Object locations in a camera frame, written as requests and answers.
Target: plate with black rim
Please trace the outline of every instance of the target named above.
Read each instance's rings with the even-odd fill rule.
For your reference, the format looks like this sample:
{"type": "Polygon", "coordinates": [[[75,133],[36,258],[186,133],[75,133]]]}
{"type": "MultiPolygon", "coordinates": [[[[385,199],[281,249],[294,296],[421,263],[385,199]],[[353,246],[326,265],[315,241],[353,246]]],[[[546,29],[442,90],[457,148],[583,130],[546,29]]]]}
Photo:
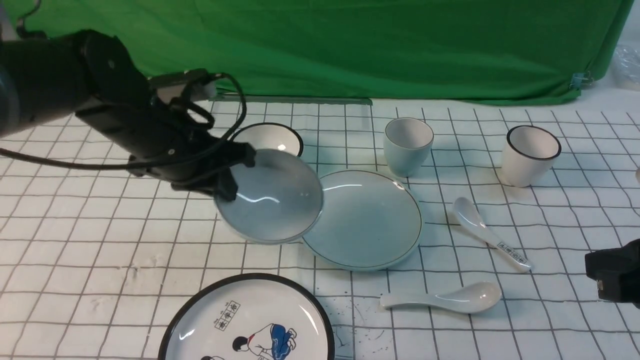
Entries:
{"type": "Polygon", "coordinates": [[[159,360],[333,360],[322,305],[272,274],[222,279],[189,299],[167,328],[159,360]]]}

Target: green backdrop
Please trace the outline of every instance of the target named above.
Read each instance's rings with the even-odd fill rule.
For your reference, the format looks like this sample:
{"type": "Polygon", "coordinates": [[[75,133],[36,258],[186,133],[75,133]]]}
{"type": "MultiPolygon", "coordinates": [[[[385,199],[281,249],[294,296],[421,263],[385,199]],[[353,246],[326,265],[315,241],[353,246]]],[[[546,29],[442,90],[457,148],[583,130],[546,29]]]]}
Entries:
{"type": "MultiPolygon", "coordinates": [[[[252,95],[557,104],[604,76],[633,0],[44,0],[28,29],[118,36],[148,76],[252,95]]],[[[5,0],[15,19],[32,1],[5,0]]]]}

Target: light blue plate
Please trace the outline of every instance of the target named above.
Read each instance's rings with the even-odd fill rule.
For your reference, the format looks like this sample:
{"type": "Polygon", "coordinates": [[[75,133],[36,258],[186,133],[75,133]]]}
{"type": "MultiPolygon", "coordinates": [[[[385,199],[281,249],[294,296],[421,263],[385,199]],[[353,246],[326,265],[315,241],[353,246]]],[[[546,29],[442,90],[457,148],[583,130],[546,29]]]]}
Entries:
{"type": "Polygon", "coordinates": [[[316,172],[295,155],[259,149],[255,166],[231,167],[238,185],[236,199],[214,196],[220,215],[243,238],[268,245],[300,238],[323,208],[316,172]]]}
{"type": "Polygon", "coordinates": [[[373,271],[416,249],[422,215],[403,184],[361,170],[334,172],[321,182],[322,215],[303,237],[317,256],[345,270],[373,271]]]}

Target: ceramic cup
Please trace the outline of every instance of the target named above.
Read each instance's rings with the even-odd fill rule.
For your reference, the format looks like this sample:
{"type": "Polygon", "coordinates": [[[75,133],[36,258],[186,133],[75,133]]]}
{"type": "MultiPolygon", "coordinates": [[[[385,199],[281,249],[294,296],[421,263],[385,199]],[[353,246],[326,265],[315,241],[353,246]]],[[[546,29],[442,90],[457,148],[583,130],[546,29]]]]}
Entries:
{"type": "Polygon", "coordinates": [[[389,170],[399,177],[411,176],[429,156],[433,130],[410,117],[391,120],[385,128],[385,157],[389,170]]]}
{"type": "Polygon", "coordinates": [[[558,139],[536,126],[516,126],[507,133],[502,151],[502,178],[509,185],[531,185],[551,168],[562,152],[558,139]]]}

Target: white ceramic spoon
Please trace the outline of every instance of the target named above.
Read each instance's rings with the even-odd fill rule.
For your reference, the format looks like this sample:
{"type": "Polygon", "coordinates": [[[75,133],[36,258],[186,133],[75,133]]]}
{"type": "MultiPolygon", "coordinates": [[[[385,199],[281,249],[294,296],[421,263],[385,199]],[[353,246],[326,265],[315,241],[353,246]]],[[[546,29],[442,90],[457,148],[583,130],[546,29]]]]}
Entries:
{"type": "Polygon", "coordinates": [[[451,293],[441,295],[391,293],[380,297],[380,307],[402,305],[425,305],[441,307],[442,309],[455,311],[456,313],[473,314],[487,310],[496,305],[502,292],[494,282],[482,281],[451,293]]]}
{"type": "Polygon", "coordinates": [[[527,272],[533,269],[533,264],[527,260],[527,258],[507,245],[484,224],[482,217],[471,200],[466,197],[457,198],[453,203],[453,212],[462,227],[482,239],[487,244],[507,254],[509,259],[513,261],[514,265],[521,272],[527,272]]]}

